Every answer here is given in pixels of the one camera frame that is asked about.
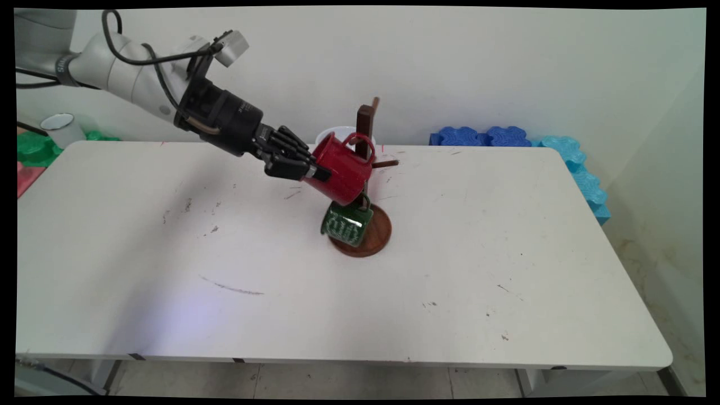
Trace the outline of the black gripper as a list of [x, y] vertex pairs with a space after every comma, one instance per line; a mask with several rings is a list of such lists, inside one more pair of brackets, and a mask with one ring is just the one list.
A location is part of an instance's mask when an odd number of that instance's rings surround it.
[[264, 172], [275, 178], [327, 182], [332, 173], [288, 127], [261, 125], [263, 112], [206, 78], [193, 78], [178, 103], [173, 124], [234, 156], [245, 153], [264, 161]]

